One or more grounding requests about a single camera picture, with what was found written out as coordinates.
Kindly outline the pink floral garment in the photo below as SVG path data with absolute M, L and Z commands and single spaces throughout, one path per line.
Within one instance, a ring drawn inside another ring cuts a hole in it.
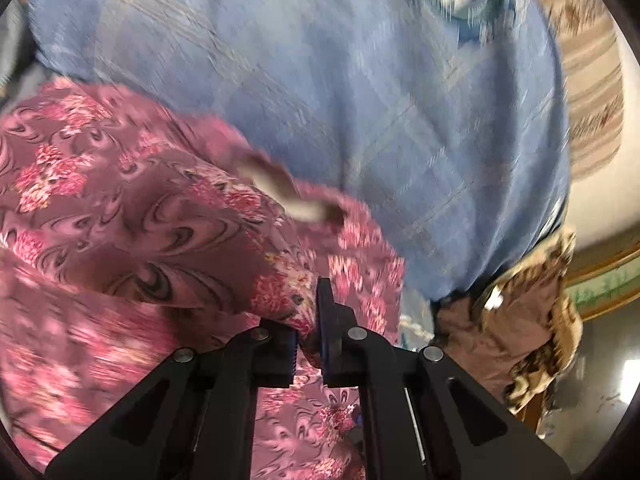
M 1 116 L 4 442 L 43 470 L 181 347 L 262 318 L 298 331 L 258 398 L 256 479 L 360 479 L 354 388 L 323 385 L 316 296 L 389 340 L 405 265 L 368 207 L 290 178 L 215 116 L 63 77 Z

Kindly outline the brown leopard print cloth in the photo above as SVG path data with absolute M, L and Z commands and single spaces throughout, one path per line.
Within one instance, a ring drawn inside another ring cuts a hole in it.
M 574 360 L 582 318 L 566 292 L 575 231 L 561 226 L 480 294 L 440 307 L 435 344 L 518 414 Z

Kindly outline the green gold framed panel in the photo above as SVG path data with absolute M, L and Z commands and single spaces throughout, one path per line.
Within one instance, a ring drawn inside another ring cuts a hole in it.
M 567 274 L 566 292 L 584 322 L 611 313 L 639 299 L 639 242 L 617 249 L 600 262 L 574 266 Z

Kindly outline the blue plaid pillow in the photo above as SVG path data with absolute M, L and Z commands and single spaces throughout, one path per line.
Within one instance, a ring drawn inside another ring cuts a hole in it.
M 365 202 L 431 300 L 561 221 L 568 125 L 536 0 L 28 0 L 41 62 L 221 116 Z

